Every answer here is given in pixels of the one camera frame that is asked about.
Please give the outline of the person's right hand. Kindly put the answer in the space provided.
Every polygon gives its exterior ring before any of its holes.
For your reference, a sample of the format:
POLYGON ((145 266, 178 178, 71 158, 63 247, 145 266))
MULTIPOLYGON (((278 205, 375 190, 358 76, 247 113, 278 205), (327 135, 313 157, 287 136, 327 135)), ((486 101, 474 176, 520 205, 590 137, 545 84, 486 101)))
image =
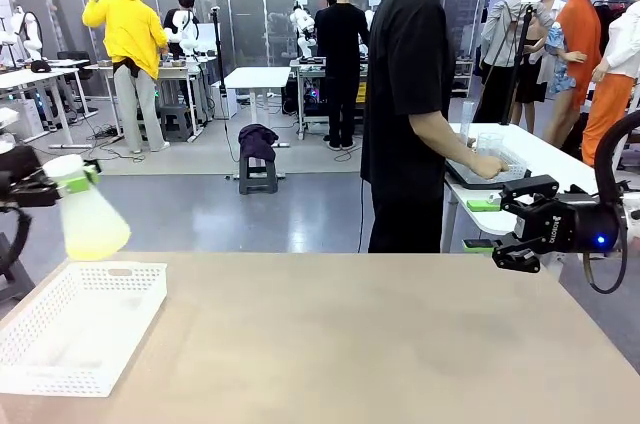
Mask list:
POLYGON ((509 165, 496 156, 475 154, 469 168, 482 179, 490 180, 509 170, 509 165))

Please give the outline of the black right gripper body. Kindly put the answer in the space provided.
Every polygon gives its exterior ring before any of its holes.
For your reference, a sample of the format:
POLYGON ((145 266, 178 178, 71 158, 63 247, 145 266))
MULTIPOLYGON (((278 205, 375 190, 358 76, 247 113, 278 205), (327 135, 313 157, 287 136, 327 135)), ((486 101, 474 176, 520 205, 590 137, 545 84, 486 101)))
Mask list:
POLYGON ((539 198, 519 211, 519 226, 537 254, 610 251, 621 230, 617 211, 591 196, 539 198))

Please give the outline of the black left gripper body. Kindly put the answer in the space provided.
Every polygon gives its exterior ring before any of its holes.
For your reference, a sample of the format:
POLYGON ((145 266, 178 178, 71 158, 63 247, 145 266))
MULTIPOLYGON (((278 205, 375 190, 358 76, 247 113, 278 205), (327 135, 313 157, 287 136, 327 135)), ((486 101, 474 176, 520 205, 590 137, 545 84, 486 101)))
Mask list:
POLYGON ((57 185, 47 177, 31 146, 1 153, 1 202, 21 208, 50 207, 58 200, 57 185))

